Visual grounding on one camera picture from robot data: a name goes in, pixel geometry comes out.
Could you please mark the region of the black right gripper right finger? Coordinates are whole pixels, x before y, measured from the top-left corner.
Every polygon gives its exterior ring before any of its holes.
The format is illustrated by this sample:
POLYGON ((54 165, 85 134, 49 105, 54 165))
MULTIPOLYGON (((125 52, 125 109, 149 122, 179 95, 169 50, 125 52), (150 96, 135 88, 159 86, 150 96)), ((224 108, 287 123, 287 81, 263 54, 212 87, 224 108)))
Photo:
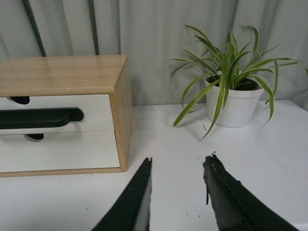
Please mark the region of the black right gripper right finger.
POLYGON ((203 179, 206 203, 212 206, 220 231, 298 231, 299 226, 281 211, 277 194, 268 184, 247 184, 236 179, 216 152, 205 157, 203 179))

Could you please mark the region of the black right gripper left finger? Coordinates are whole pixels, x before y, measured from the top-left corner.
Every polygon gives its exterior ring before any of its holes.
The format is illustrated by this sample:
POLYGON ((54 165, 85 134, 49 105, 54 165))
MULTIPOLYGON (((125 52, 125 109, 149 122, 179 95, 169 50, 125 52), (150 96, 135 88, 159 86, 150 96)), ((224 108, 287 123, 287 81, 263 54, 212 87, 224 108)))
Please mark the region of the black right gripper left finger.
POLYGON ((94 231, 148 231, 152 194, 152 159, 145 158, 94 231))

